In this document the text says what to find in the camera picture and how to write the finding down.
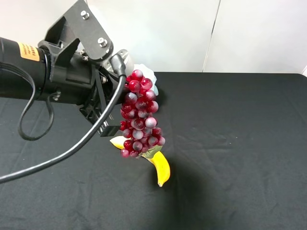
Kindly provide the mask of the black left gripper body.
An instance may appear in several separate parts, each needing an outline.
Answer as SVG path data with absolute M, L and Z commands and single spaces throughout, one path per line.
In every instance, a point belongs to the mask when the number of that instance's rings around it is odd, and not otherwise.
M 77 105 L 82 115 L 94 124 L 114 95 L 119 78 L 107 71 L 108 58 L 92 60 L 87 50 L 78 51 L 79 44 L 79 39 L 67 44 L 39 42 L 47 59 L 42 94 L 60 92 L 57 97 L 60 103 Z

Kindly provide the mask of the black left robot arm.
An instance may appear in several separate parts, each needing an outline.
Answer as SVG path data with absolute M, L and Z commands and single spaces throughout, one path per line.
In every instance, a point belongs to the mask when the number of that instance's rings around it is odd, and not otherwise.
M 45 101 L 50 126 L 52 102 L 75 104 L 90 123 L 98 121 L 116 93 L 125 59 L 121 53 L 93 59 L 88 49 L 77 52 L 79 42 L 42 41 L 34 47 L 0 40 L 0 95 L 28 101 L 21 118 L 34 101 Z

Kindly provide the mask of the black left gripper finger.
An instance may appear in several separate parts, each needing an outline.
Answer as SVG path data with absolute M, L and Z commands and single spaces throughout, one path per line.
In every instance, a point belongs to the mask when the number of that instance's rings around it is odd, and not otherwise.
M 100 137 L 112 137 L 118 132 L 119 128 L 120 122 L 112 114 L 109 114 L 97 132 Z

